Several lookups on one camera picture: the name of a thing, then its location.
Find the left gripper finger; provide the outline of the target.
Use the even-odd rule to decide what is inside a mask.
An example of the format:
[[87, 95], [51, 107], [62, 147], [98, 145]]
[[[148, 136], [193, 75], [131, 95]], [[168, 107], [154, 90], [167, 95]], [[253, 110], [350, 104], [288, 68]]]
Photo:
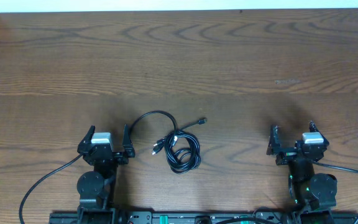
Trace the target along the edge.
[[133, 147], [128, 125], [124, 125], [124, 134], [122, 139], [122, 146], [128, 157], [135, 157], [135, 149]]
[[78, 149], [86, 149], [88, 145], [91, 144], [91, 139], [93, 137], [94, 132], [95, 132], [95, 126], [92, 125], [90, 126], [84, 138], [80, 141], [78, 145]]

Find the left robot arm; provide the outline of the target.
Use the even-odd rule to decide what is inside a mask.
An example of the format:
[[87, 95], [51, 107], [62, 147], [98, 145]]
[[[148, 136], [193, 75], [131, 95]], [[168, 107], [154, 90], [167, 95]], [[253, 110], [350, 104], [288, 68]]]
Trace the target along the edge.
[[77, 152], [93, 167], [77, 181], [80, 204], [77, 223], [122, 224], [128, 222], [127, 212], [116, 208], [113, 202], [117, 168], [126, 165], [135, 156], [128, 125], [124, 126], [123, 151], [113, 150], [112, 134], [97, 133], [91, 126], [78, 145]]

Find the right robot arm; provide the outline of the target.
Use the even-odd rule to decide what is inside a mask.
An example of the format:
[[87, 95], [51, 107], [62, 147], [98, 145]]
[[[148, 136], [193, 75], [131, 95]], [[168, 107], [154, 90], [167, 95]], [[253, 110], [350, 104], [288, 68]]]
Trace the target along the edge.
[[294, 146], [283, 147], [278, 126], [270, 127], [267, 154], [278, 166], [288, 166], [288, 190], [296, 207], [282, 217], [283, 223], [334, 223], [330, 209], [336, 206], [337, 178], [315, 173], [313, 164], [324, 157], [329, 141], [314, 122]]

